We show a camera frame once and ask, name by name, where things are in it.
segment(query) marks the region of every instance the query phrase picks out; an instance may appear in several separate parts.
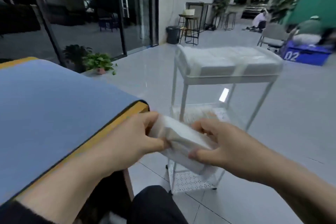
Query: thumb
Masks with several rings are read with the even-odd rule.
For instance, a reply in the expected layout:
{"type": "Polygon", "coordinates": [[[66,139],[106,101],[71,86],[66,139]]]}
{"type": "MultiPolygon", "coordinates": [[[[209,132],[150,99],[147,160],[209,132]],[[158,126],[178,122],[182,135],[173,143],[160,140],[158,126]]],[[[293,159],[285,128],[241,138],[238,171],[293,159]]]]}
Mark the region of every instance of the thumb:
{"type": "Polygon", "coordinates": [[[217,163],[219,161],[217,151],[218,149],[216,150],[195,149],[188,154],[188,158],[204,164],[217,166],[217,163]]]}
{"type": "Polygon", "coordinates": [[[145,137],[145,153],[152,153],[156,151],[163,151],[169,148],[170,145],[165,138],[145,137]]]}

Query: person's left hand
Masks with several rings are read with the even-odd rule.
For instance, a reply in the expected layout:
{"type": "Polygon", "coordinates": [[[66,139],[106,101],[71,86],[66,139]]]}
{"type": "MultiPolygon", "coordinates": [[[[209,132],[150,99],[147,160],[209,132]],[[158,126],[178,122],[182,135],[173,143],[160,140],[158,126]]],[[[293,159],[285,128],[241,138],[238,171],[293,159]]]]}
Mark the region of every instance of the person's left hand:
{"type": "Polygon", "coordinates": [[[130,167],[145,154],[168,148],[165,139],[146,135],[158,116],[157,112],[139,113],[112,130],[92,148],[90,158],[94,158],[95,171],[106,177],[114,171],[130,167]]]}

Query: black door frame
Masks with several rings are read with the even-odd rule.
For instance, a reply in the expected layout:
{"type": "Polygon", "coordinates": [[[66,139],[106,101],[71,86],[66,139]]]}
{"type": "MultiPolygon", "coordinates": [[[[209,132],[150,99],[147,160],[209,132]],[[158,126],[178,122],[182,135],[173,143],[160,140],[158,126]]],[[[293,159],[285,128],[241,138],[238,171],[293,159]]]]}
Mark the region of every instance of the black door frame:
{"type": "MultiPolygon", "coordinates": [[[[120,59],[127,57],[127,50],[126,50],[126,44],[125,44],[125,32],[124,32],[124,21],[123,21],[123,16],[122,16],[122,1],[123,0],[118,0],[118,6],[119,9],[117,9],[117,14],[118,14],[118,22],[120,26],[120,38],[121,38],[121,45],[122,45],[122,51],[123,53],[115,59],[120,59]]],[[[45,30],[47,31],[47,34],[49,36],[50,42],[52,43],[52,46],[54,48],[54,51],[56,53],[56,56],[58,58],[58,61],[61,66],[66,67],[66,62],[65,62],[65,57],[64,54],[57,42],[57,39],[53,33],[53,30],[51,28],[51,24],[48,21],[48,18],[46,16],[46,12],[44,10],[44,1],[43,0],[36,0],[37,8],[40,13],[40,16],[42,18],[45,30]]],[[[159,38],[159,0],[149,0],[149,38],[150,38],[150,46],[154,47],[158,45],[158,38],[159,38]],[[153,17],[155,19],[155,28],[153,28],[153,17]]]]}

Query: person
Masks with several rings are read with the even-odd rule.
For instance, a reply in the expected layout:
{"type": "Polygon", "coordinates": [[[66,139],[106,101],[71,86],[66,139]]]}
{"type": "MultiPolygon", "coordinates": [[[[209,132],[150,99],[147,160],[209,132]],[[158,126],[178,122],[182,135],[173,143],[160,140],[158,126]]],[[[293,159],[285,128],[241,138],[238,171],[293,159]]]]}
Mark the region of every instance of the person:
{"type": "Polygon", "coordinates": [[[257,29],[259,28],[259,23],[260,22],[264,22],[265,26],[266,26],[266,15],[267,15],[267,10],[263,9],[256,17],[254,17],[253,21],[252,21],[252,27],[246,27],[246,29],[243,30],[251,30],[251,31],[257,31],[257,29]]]}
{"type": "Polygon", "coordinates": [[[312,16],[309,20],[301,22],[294,28],[293,43],[295,45],[316,45],[322,38],[322,24],[318,16],[312,16]]]}
{"type": "MultiPolygon", "coordinates": [[[[70,159],[29,193],[10,202],[0,213],[0,223],[72,223],[103,177],[130,167],[147,153],[169,147],[165,139],[146,136],[158,115],[148,112],[124,121],[93,148],[70,159]]],[[[229,123],[201,119],[192,128],[208,134],[218,148],[194,150],[189,154],[191,159],[274,188],[306,224],[336,223],[336,189],[332,185],[229,123]]],[[[135,196],[127,223],[187,221],[161,186],[150,186],[135,196]]]]}

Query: person in green shirt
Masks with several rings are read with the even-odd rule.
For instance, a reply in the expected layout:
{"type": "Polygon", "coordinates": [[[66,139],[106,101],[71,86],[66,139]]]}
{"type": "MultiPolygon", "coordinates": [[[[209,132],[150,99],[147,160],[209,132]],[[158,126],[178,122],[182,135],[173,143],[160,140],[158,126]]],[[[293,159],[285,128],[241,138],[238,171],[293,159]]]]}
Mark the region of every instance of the person in green shirt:
{"type": "Polygon", "coordinates": [[[323,33],[322,24],[318,16],[312,16],[309,20],[301,22],[295,29],[293,42],[295,45],[317,44],[323,33]]]}

